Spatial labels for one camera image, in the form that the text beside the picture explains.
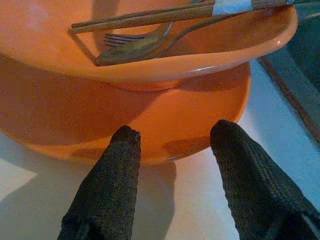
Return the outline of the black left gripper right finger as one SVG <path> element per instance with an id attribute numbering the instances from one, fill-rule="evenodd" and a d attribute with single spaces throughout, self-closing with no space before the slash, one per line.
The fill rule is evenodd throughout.
<path id="1" fill-rule="evenodd" d="M 238 124 L 219 120 L 210 146 L 240 240 L 320 240 L 320 211 Z"/>

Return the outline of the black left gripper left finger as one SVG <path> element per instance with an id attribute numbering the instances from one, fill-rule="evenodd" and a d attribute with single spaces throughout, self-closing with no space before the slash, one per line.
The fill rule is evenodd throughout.
<path id="1" fill-rule="evenodd" d="M 141 160 L 141 135 L 120 127 L 80 184 L 57 240 L 131 240 Z"/>

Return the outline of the orange plate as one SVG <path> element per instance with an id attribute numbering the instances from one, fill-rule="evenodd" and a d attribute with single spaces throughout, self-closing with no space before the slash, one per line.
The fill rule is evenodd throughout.
<path id="1" fill-rule="evenodd" d="M 155 164 L 207 148 L 218 120 L 240 119 L 250 85 L 248 63 L 139 92 L 1 57 L 0 131 L 47 156 L 92 163 L 128 125 L 141 134 L 143 162 Z"/>

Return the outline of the metal fork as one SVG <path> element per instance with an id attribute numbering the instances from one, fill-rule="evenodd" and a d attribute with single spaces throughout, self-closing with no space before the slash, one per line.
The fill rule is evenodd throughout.
<path id="1" fill-rule="evenodd" d="M 133 43 L 136 41 L 146 41 L 147 43 L 157 42 L 163 39 L 170 32 L 173 22 L 166 22 L 160 24 L 155 30 L 144 34 L 115 34 L 106 33 L 104 35 L 104 44 L 107 47 L 121 47 L 125 44 Z"/>

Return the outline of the metal spoon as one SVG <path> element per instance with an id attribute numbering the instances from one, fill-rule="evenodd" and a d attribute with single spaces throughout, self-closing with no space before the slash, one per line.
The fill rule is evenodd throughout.
<path id="1" fill-rule="evenodd" d="M 98 66 L 111 66 L 161 58 L 183 36 L 239 14 L 241 14 L 240 11 L 214 11 L 214 15 L 206 20 L 195 18 L 175 21 L 168 35 L 161 40 L 151 43 L 138 40 L 119 47 L 110 47 L 96 58 L 96 64 Z"/>

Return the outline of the orange bowl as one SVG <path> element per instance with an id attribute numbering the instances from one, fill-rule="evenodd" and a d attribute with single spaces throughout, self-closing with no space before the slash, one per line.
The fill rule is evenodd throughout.
<path id="1" fill-rule="evenodd" d="M 96 66 L 104 33 L 71 36 L 73 23 L 187 4 L 191 0 L 0 0 L 0 53 L 53 73 L 144 91 L 220 72 L 286 45 L 298 26 L 292 6 L 246 12 L 194 30 L 163 57 Z"/>

